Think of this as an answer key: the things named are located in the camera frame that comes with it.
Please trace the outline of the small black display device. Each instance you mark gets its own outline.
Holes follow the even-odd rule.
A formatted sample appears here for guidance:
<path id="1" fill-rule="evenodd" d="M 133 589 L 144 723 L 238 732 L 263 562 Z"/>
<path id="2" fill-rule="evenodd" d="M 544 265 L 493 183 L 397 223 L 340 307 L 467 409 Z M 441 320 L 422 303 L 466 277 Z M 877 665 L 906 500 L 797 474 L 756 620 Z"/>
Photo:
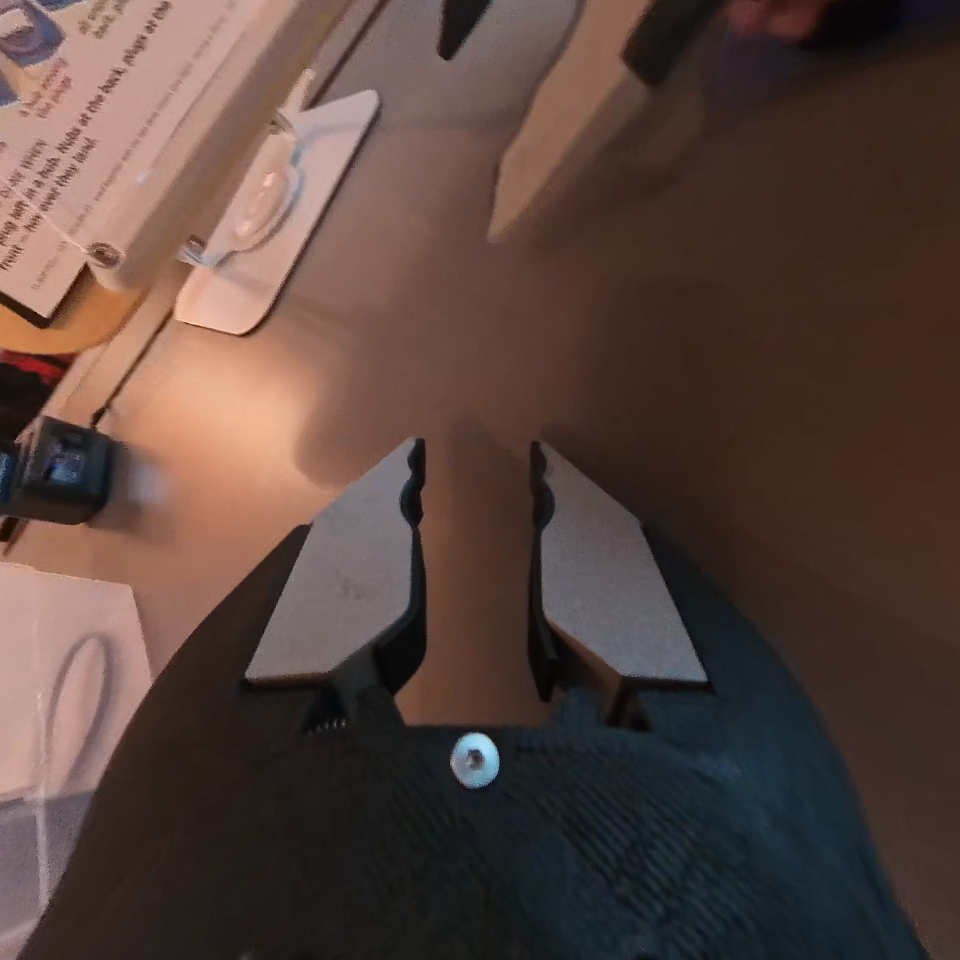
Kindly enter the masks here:
<path id="1" fill-rule="evenodd" d="M 90 427 L 40 416 L 1 443 L 3 520 L 83 525 L 107 505 L 118 443 Z"/>

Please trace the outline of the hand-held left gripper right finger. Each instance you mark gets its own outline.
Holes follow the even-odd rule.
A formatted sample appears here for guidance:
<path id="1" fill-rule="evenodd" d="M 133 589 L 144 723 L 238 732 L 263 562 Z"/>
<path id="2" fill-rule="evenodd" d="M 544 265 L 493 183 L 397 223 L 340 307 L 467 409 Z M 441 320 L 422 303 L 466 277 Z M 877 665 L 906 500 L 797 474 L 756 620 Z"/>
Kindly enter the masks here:
<path id="1" fill-rule="evenodd" d="M 642 522 L 555 447 L 530 451 L 529 664 L 538 698 L 707 691 L 710 680 Z"/>

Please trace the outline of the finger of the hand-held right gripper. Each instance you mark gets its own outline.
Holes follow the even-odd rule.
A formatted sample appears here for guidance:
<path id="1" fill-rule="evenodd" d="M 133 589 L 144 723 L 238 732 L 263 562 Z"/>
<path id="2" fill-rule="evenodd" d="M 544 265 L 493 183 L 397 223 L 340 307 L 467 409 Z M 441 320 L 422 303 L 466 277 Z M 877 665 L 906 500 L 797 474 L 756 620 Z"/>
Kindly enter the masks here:
<path id="1" fill-rule="evenodd" d="M 544 214 L 648 107 L 652 89 L 624 60 L 651 1 L 582 2 L 565 45 L 503 152 L 486 241 L 501 244 Z"/>
<path id="2" fill-rule="evenodd" d="M 437 53 L 452 61 L 486 15 L 492 1 L 442 1 Z"/>

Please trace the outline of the printed instruction sheet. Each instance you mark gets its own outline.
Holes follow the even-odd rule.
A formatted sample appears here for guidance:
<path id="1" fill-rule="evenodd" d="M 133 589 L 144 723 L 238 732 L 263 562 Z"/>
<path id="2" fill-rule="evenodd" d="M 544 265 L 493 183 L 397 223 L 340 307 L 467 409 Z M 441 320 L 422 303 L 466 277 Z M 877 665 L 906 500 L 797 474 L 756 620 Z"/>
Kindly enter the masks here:
<path id="1" fill-rule="evenodd" d="M 2 304 L 36 327 L 262 2 L 1 3 Z"/>

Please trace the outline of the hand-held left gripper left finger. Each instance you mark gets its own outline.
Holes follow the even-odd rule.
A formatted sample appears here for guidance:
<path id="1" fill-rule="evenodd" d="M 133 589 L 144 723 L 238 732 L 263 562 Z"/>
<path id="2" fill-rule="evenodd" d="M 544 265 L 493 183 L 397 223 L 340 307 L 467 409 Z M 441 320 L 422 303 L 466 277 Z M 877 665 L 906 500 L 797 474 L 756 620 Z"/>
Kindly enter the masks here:
<path id="1" fill-rule="evenodd" d="M 257 688 L 397 695 L 426 656 L 426 443 L 409 438 L 314 518 L 253 657 Z"/>

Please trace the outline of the clear plastic box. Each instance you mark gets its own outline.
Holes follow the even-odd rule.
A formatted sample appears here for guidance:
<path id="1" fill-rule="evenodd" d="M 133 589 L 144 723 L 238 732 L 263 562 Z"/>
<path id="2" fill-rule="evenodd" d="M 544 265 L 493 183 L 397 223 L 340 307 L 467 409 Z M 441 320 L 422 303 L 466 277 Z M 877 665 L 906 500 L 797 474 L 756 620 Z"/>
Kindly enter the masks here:
<path id="1" fill-rule="evenodd" d="M 49 905 L 152 683 L 128 585 L 2 563 L 2 958 Z"/>

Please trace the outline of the person's right hand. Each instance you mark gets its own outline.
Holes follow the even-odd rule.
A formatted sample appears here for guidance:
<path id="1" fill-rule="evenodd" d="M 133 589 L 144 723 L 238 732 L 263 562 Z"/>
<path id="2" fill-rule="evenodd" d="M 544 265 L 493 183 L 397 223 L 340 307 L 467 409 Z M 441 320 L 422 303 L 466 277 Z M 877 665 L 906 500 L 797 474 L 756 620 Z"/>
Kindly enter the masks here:
<path id="1" fill-rule="evenodd" d="M 726 19 L 742 37 L 803 42 L 816 31 L 832 1 L 730 1 Z"/>

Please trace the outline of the white stand base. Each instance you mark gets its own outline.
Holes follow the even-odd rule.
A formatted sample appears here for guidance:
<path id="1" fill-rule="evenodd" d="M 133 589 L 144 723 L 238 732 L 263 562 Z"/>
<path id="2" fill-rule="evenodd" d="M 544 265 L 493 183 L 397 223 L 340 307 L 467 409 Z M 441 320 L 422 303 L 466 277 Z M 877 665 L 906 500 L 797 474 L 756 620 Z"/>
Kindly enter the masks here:
<path id="1" fill-rule="evenodd" d="M 381 100 L 372 89 L 306 108 L 306 72 L 274 115 L 233 199 L 193 256 L 174 319 L 242 337 L 269 316 L 325 217 Z"/>

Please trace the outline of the white sheet holder bar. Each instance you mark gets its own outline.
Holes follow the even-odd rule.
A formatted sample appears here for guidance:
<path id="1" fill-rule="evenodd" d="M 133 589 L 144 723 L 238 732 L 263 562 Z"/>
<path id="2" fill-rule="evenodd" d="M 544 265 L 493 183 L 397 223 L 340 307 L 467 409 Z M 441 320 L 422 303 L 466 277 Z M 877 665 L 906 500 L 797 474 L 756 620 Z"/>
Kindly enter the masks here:
<path id="1" fill-rule="evenodd" d="M 295 82 L 353 2 L 255 2 L 210 78 L 191 95 L 155 156 L 125 170 L 128 182 L 92 228 L 87 266 L 112 293 L 148 286 L 174 258 L 193 222 L 266 130 Z"/>

